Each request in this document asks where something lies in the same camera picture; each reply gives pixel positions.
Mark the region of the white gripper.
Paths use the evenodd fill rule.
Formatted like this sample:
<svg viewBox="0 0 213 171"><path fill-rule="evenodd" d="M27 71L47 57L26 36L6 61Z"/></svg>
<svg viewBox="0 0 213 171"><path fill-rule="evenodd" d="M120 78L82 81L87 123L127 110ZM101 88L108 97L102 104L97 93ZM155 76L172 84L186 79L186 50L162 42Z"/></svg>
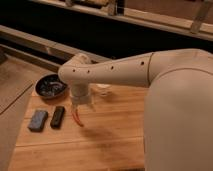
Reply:
<svg viewBox="0 0 213 171"><path fill-rule="evenodd" d="M70 86L70 98L74 106L90 105L92 95L88 84L72 84Z"/></svg>

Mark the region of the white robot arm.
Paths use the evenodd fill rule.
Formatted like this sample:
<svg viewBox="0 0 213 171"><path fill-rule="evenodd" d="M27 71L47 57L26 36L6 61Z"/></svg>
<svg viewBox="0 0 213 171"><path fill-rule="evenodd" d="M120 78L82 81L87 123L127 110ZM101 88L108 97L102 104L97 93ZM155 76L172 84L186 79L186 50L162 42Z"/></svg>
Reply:
<svg viewBox="0 0 213 171"><path fill-rule="evenodd" d="M91 83L146 87L145 171L213 171L213 53L177 49L97 64L80 53L58 75L77 104Z"/></svg>

